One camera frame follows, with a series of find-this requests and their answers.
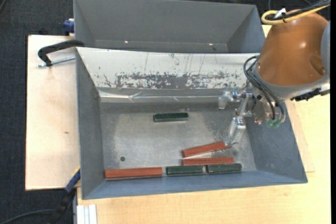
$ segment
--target wooden block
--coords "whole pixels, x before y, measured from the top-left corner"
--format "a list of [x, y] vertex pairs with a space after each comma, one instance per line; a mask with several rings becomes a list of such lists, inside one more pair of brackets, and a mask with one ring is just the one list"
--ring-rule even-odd
[[168, 166], [166, 167], [167, 176], [193, 176], [203, 175], [203, 165], [191, 165], [191, 166]]
[[233, 157], [189, 158], [183, 159], [182, 165], [231, 164], [234, 162]]
[[126, 179], [162, 176], [162, 167], [105, 170], [105, 179]]
[[203, 154], [211, 151], [219, 151], [219, 150], [224, 150], [226, 148], [230, 148], [231, 146], [225, 145], [223, 142], [216, 142], [213, 144], [207, 144], [203, 146], [198, 146], [198, 147], [192, 147], [188, 148], [186, 150], [182, 151], [182, 156], [184, 158], [190, 157], [193, 155], [198, 155], [198, 154]]
[[240, 163], [207, 165], [206, 171], [209, 174], [236, 173], [242, 171], [242, 165]]

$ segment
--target wooden board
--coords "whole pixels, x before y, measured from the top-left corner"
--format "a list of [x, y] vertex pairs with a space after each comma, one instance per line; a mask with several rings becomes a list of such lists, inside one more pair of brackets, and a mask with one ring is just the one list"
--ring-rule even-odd
[[[75, 61], [38, 68], [41, 47], [71, 37], [28, 37], [26, 190], [64, 188], [79, 166]], [[74, 49], [50, 54], [59, 59]]]

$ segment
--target black clamp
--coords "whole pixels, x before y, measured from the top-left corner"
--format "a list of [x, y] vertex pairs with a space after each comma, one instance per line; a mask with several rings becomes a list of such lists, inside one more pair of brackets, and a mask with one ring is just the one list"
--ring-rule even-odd
[[48, 67], [50, 67], [53, 65], [53, 63], [49, 59], [47, 54], [50, 54], [52, 52], [59, 51], [59, 50], [72, 48], [72, 47], [84, 47], [84, 43], [82, 41], [75, 40], [75, 39], [67, 40], [61, 43], [57, 43], [57, 44], [53, 44], [47, 47], [40, 48], [37, 54], [39, 58], [41, 58], [41, 60], [44, 61]]

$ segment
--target green block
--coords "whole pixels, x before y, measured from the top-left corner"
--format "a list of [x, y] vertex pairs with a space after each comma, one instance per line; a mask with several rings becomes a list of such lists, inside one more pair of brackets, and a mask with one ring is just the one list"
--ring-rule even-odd
[[153, 116], [154, 122], [169, 122], [169, 121], [186, 121], [188, 120], [188, 113], [163, 113], [155, 114]]
[[203, 165], [168, 166], [166, 167], [166, 173], [168, 176], [203, 175], [203, 168]]
[[240, 163], [233, 164], [213, 164], [207, 165], [206, 171], [209, 174], [226, 174], [226, 173], [236, 173], [242, 171], [242, 165]]

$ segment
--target gray bin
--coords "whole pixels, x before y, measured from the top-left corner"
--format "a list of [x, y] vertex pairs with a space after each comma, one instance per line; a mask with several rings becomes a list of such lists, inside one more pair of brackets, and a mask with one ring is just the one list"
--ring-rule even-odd
[[[122, 70], [113, 61], [117, 50], [144, 51], [125, 54], [132, 57], [145, 52], [248, 57], [260, 51], [265, 38], [253, 5], [170, 0], [74, 0], [74, 5], [76, 39], [93, 48], [76, 52], [83, 199], [307, 182], [288, 117], [278, 129], [247, 119], [239, 144], [209, 154], [233, 156], [241, 173], [106, 181], [105, 169], [179, 165], [181, 150], [223, 140], [237, 108], [233, 103], [218, 109], [223, 87], [181, 84], [188, 68], [170, 73], [170, 83], [160, 88], [113, 84], [117, 71], [104, 77], [104, 70]], [[106, 82], [99, 84], [102, 76]], [[206, 75], [202, 79], [209, 82]], [[188, 121], [153, 122], [156, 113], [181, 111], [189, 113]]]

